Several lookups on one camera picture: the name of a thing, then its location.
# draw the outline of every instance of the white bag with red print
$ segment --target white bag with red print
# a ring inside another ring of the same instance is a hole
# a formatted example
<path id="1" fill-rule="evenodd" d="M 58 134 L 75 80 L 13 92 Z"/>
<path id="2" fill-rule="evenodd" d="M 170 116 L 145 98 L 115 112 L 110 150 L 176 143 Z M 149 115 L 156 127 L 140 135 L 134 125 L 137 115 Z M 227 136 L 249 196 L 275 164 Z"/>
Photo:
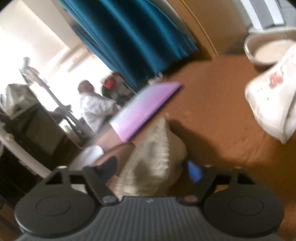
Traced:
<path id="1" fill-rule="evenodd" d="M 245 96 L 261 127 L 285 144 L 296 130 L 296 44 L 271 69 L 250 81 Z"/>

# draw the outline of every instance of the beige crumpled bag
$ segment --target beige crumpled bag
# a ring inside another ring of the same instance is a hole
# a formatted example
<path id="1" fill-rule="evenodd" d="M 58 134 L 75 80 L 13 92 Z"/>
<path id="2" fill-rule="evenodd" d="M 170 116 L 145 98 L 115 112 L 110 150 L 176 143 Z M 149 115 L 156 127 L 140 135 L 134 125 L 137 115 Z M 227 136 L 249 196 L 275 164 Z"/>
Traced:
<path id="1" fill-rule="evenodd" d="M 114 194 L 165 196 L 178 180 L 187 156 L 185 144 L 171 132 L 164 118 L 144 135 L 117 179 Z"/>
<path id="2" fill-rule="evenodd" d="M 296 130 L 296 44 L 271 69 L 250 81 L 245 96 L 262 128 L 285 144 Z"/>

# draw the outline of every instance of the ribbed gray surface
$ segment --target ribbed gray surface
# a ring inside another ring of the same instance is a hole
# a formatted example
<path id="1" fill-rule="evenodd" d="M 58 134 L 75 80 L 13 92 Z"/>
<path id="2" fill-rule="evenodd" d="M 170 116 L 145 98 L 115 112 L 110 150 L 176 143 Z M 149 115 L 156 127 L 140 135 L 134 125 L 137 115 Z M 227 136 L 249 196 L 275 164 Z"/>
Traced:
<path id="1" fill-rule="evenodd" d="M 223 241 L 248 240 L 212 227 L 196 207 L 175 198 L 125 197 L 116 207 L 102 208 L 94 221 L 76 234 L 40 239 L 24 234 L 18 241 Z M 272 234 L 252 241 L 280 241 Z"/>

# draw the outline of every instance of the blue curtain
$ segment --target blue curtain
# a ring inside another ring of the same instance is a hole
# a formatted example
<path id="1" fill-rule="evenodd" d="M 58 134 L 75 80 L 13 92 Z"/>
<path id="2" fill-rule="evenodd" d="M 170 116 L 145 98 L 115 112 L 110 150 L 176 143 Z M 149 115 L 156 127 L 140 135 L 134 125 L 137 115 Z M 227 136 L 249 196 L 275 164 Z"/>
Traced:
<path id="1" fill-rule="evenodd" d="M 190 37 L 149 0 L 60 0 L 76 34 L 137 90 L 197 50 Z"/>

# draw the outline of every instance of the wooden cabinet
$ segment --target wooden cabinet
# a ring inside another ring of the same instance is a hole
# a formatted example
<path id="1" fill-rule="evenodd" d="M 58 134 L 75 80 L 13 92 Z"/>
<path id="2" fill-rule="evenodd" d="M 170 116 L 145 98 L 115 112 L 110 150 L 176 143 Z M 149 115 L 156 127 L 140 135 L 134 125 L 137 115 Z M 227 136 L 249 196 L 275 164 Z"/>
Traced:
<path id="1" fill-rule="evenodd" d="M 208 59 L 247 35 L 232 0 L 167 0 L 189 27 Z"/>

